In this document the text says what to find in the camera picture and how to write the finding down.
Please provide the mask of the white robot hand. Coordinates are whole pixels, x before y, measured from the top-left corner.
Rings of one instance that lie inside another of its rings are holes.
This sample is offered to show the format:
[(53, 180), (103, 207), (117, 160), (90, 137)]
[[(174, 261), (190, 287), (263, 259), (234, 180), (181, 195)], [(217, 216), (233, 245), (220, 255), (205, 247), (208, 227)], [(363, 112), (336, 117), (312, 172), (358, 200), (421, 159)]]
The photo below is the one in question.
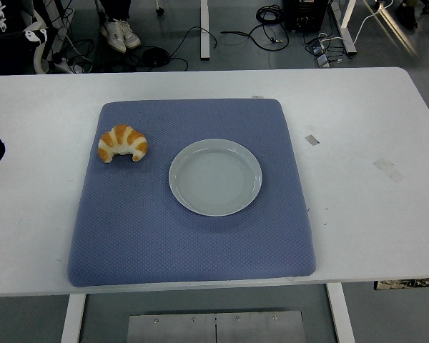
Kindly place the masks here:
[(56, 32), (45, 1), (0, 1), (0, 52), (35, 49)]

